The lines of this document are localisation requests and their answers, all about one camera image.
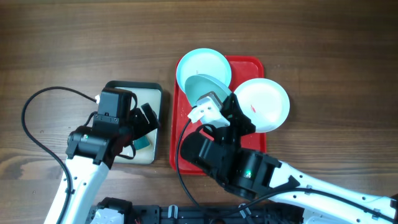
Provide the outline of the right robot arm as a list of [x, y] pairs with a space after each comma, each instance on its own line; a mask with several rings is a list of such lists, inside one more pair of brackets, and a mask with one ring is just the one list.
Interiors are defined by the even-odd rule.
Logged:
[[210, 92], [196, 100], [189, 121], [201, 126], [178, 144], [180, 157], [225, 191], [249, 200], [294, 205], [304, 223], [397, 223], [397, 200], [366, 195], [311, 177], [265, 153], [241, 146], [254, 132], [235, 94], [224, 102]]

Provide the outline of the green scrubbing sponge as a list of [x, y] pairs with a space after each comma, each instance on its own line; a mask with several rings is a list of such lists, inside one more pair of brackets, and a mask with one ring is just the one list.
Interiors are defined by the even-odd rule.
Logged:
[[151, 147], [151, 145], [152, 145], [152, 143], [147, 136], [143, 136], [143, 137], [133, 141], [133, 146], [135, 147], [135, 149], [137, 151], [141, 150], [141, 149], [145, 149], [147, 147]]

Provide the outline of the light blue plate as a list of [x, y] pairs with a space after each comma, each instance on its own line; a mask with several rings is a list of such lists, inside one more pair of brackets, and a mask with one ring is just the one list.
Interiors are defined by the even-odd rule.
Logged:
[[177, 63], [175, 76], [178, 86], [184, 93], [187, 79], [199, 74], [216, 78], [226, 86], [232, 81], [232, 69], [226, 57], [209, 48], [191, 50]]
[[216, 98], [216, 104], [219, 109], [223, 107], [223, 102], [230, 94], [231, 90], [218, 79], [205, 74], [193, 75], [187, 78], [185, 82], [185, 95], [190, 106], [193, 108], [197, 101], [213, 93]]

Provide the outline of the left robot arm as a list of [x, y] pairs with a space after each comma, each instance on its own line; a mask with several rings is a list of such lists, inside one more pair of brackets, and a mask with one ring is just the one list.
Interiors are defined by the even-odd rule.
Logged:
[[68, 137], [67, 169], [46, 223], [84, 223], [115, 158], [160, 125], [150, 104], [139, 106], [135, 93], [120, 88], [103, 88], [90, 122]]

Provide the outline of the white plate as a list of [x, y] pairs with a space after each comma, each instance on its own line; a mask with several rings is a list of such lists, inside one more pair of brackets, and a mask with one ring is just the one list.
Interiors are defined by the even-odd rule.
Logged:
[[253, 78], [240, 84], [234, 91], [239, 106], [257, 133], [277, 129], [287, 119], [290, 100], [287, 92], [275, 81]]

